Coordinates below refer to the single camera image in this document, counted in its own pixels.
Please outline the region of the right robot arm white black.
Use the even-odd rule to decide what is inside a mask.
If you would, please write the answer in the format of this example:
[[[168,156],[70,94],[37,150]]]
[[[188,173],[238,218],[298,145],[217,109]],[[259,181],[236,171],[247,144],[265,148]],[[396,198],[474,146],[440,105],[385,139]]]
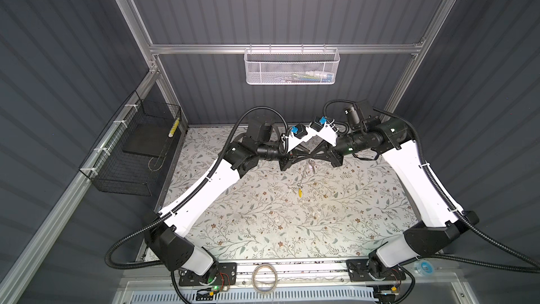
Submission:
[[[322,115],[306,130],[296,131],[294,137],[319,137],[322,141],[314,152],[335,167],[341,166],[347,155],[370,149],[397,174],[419,221],[369,254],[368,273],[375,280],[383,280],[399,265],[437,254],[474,230],[479,218],[465,211],[443,187],[424,156],[418,131],[409,121],[374,108],[367,100],[347,104],[348,132],[338,132],[336,121]]]

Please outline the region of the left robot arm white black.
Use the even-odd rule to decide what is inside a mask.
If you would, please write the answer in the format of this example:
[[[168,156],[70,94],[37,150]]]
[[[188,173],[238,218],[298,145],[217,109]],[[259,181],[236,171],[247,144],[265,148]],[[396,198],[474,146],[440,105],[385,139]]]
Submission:
[[[233,138],[204,176],[162,208],[156,226],[145,232],[144,240],[158,261],[170,272],[188,270],[202,277],[203,283],[212,283],[219,263],[210,252],[187,239],[192,226],[221,194],[257,167],[260,160],[277,160],[285,168],[298,158],[306,158],[307,152],[298,146],[318,135],[325,126],[318,121],[297,124],[286,128],[275,141],[271,140],[273,126],[258,120],[252,121],[243,134],[233,132]]]

